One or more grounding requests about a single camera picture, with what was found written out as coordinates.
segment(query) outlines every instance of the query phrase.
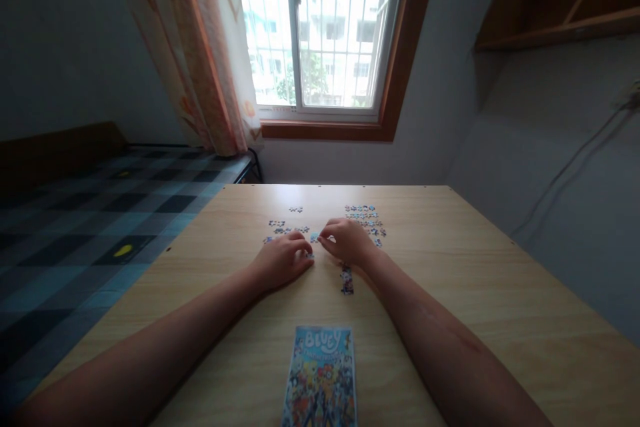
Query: hand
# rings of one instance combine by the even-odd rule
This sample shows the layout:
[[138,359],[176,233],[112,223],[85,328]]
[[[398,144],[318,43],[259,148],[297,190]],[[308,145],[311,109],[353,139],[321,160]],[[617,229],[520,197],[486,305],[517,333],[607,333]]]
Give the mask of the hand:
[[[333,236],[335,242],[329,240],[329,236]],[[318,242],[332,256],[361,268],[364,268],[372,257],[379,254],[378,248],[367,232],[357,222],[345,218],[330,219],[320,232]]]
[[313,265],[305,252],[313,253],[311,244],[301,232],[291,232],[265,244],[249,269],[260,277],[264,290],[271,290],[295,280]]

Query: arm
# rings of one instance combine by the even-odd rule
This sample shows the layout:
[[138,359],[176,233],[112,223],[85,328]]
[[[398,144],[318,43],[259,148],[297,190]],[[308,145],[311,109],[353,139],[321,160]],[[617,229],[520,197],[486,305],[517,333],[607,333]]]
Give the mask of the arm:
[[312,252],[300,232],[265,245],[245,269],[28,400],[16,424],[142,424],[245,307],[313,264],[300,250]]
[[551,425],[480,339],[375,247],[360,225],[329,220],[318,240],[371,279],[448,425]]

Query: window sill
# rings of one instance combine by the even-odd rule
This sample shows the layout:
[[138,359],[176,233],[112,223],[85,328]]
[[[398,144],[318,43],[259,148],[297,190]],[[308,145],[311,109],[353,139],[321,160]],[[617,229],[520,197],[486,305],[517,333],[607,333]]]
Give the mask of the window sill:
[[291,120],[263,120],[265,139],[352,140],[392,142],[395,125],[381,123],[342,123]]

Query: wooden window frame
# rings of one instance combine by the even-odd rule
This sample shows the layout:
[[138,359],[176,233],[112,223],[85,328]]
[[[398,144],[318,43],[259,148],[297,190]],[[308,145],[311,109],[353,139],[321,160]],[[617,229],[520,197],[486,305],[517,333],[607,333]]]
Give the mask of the wooden window frame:
[[376,123],[263,120],[263,137],[392,142],[428,3],[429,0],[400,0]]

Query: forearm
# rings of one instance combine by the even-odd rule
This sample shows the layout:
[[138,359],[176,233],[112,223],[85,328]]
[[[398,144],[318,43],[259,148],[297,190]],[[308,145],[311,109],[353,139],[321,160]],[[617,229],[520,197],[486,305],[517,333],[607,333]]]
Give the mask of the forearm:
[[260,293],[253,272],[236,272],[27,401],[17,423],[141,424]]
[[549,425],[491,351],[389,256],[372,256],[365,272],[449,425]]

